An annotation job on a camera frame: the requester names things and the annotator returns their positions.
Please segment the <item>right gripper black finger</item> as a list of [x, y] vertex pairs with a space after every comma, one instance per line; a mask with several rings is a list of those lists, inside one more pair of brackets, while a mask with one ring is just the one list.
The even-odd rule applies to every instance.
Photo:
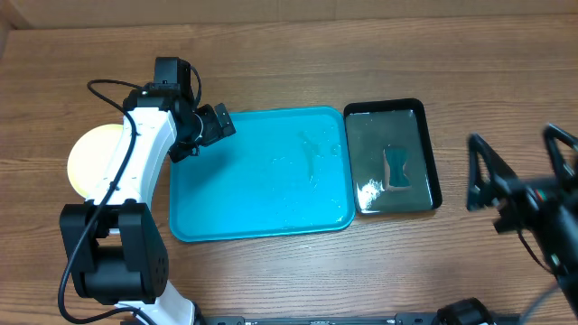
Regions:
[[517, 178], [516, 173], [479, 134], [470, 135], [468, 153], [467, 210], [497, 206], [509, 194], [508, 182]]
[[548, 124], [543, 131], [543, 138], [556, 179], [563, 185], [576, 185], [577, 163], [571, 165], [567, 162], [557, 143], [565, 144], [576, 153], [577, 137], [556, 125]]

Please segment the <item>green dish sponge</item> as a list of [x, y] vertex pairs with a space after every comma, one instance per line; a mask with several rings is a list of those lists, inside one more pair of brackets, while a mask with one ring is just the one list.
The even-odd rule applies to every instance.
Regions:
[[389, 146], [384, 150], [386, 190], [405, 190], [411, 187], [405, 173], [407, 152], [402, 147]]

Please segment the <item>yellow plate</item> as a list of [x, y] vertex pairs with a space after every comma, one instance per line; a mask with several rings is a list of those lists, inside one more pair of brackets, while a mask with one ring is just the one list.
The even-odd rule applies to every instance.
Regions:
[[122, 125], [100, 125], [86, 132], [73, 145], [67, 161], [67, 175], [72, 188], [84, 199], [105, 173], [122, 132]]

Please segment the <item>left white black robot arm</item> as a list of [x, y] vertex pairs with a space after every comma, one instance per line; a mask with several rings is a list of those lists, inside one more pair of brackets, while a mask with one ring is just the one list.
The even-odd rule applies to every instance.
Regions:
[[224, 104], [199, 104], [178, 85], [133, 86], [115, 107], [118, 145], [82, 204], [67, 204], [60, 230], [68, 263], [58, 290], [61, 316], [88, 324], [128, 312], [139, 324], [202, 324], [194, 302], [168, 278], [168, 251], [151, 203], [166, 157], [178, 163], [235, 133]]

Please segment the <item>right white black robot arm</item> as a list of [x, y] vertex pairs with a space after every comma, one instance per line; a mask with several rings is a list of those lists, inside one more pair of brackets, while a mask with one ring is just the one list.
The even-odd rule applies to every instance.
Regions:
[[515, 232], [533, 260], [555, 278], [555, 284], [520, 315], [498, 316], [470, 298], [441, 308], [433, 324], [525, 324], [556, 291], [577, 311], [577, 161], [567, 161], [559, 148], [565, 144], [577, 153], [577, 137], [549, 124], [543, 139], [554, 175], [523, 180], [480, 135], [472, 134], [466, 208], [496, 208], [496, 231]]

